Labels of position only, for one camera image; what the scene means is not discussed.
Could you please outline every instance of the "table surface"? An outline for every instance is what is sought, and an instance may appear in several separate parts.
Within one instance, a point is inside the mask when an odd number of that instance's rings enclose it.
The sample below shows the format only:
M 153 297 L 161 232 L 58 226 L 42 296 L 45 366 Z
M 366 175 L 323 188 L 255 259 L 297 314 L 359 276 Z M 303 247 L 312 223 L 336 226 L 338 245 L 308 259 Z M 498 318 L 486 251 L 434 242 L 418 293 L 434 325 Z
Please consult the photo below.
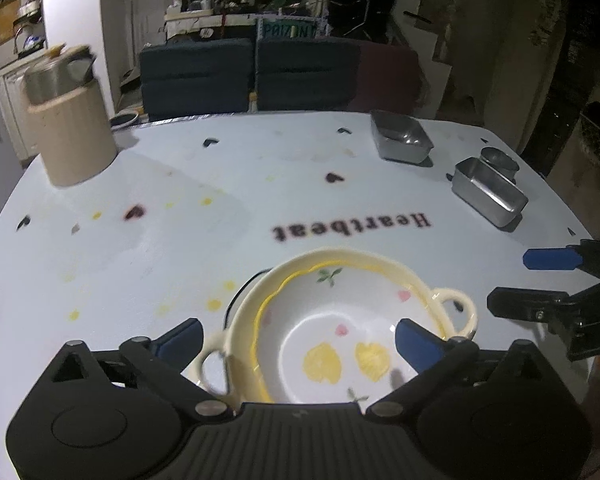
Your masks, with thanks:
M 429 286 L 465 291 L 478 307 L 475 341 L 482 348 L 532 339 L 581 397 L 587 363 L 570 364 L 543 325 L 494 318 L 486 297 L 496 286 L 573 294 L 593 285 L 597 280 L 579 270 L 522 265 L 528 248 L 565 246 L 588 233 L 493 133 L 422 124 L 435 145 L 430 168 L 380 159 L 369 116 L 344 112 L 132 128 L 118 134 L 125 149 L 111 166 L 69 189 L 51 186 L 38 157 L 0 215 L 0 480 L 16 479 L 4 446 L 8 422 L 65 341 L 113 349 L 135 335 L 155 338 L 187 317 L 197 317 L 207 333 L 220 330 L 228 303 L 251 276 L 321 246 L 380 253 Z M 338 133 L 343 127 L 350 134 Z M 208 138 L 219 142 L 204 147 Z M 446 177 L 487 145 L 519 162 L 516 178 L 529 197 L 510 233 L 456 197 Z M 342 180 L 328 182 L 329 173 Z M 136 205 L 138 215 L 125 219 Z M 395 221 L 401 214 L 408 225 Z M 30 223 L 18 230 L 27 215 Z M 387 226 L 379 217 L 389 217 Z M 339 220 L 346 223 L 322 235 L 299 227 Z M 464 324 L 453 308 L 449 314 Z

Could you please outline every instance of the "metal tray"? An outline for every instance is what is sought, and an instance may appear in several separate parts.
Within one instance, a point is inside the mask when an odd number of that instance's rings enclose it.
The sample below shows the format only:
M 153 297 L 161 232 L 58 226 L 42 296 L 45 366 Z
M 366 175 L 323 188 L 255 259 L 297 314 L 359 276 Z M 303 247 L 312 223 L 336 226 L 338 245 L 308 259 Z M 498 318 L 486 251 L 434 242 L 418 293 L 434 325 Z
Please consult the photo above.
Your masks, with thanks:
M 512 181 L 475 157 L 456 164 L 451 189 L 496 227 L 513 222 L 529 202 Z
M 433 142 L 424 128 L 413 117 L 373 110 L 371 123 L 376 147 L 382 158 L 421 164 L 433 148 Z

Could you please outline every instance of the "shelf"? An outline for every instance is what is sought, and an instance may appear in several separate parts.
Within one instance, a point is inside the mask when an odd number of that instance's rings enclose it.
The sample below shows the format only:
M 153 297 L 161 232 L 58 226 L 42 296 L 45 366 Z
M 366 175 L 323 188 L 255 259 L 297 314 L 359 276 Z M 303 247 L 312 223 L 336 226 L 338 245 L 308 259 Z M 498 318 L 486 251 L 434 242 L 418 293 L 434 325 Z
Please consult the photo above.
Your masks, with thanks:
M 190 10 L 189 12 L 179 12 L 177 14 L 165 14 L 165 22 L 173 22 L 174 20 L 186 20 L 187 18 L 201 18 L 202 16 L 212 16 L 213 9 Z

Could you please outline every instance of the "yellow dot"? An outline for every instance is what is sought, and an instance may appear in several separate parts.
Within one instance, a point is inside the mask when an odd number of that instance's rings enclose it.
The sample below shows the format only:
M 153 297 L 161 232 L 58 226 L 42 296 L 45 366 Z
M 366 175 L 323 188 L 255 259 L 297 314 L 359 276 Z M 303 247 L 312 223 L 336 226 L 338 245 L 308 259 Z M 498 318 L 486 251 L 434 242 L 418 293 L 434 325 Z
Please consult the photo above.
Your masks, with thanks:
M 157 314 L 158 314 L 158 316 L 164 316 L 164 315 L 170 313 L 170 311 L 171 311 L 171 305 L 162 304 L 161 306 L 158 307 Z
M 218 310 L 220 307 L 222 306 L 222 303 L 220 300 L 209 300 L 206 302 L 206 307 L 211 311 L 211 312 L 215 312 L 216 310 Z

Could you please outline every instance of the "small metal cup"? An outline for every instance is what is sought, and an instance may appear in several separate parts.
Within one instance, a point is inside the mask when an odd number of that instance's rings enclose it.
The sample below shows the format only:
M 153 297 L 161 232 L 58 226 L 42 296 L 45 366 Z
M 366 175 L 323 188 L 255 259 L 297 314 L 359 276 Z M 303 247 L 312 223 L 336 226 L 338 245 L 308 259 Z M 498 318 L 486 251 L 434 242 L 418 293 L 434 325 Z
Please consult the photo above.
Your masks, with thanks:
M 480 152 L 480 158 L 498 171 L 502 176 L 513 180 L 520 169 L 518 163 L 502 150 L 487 146 Z

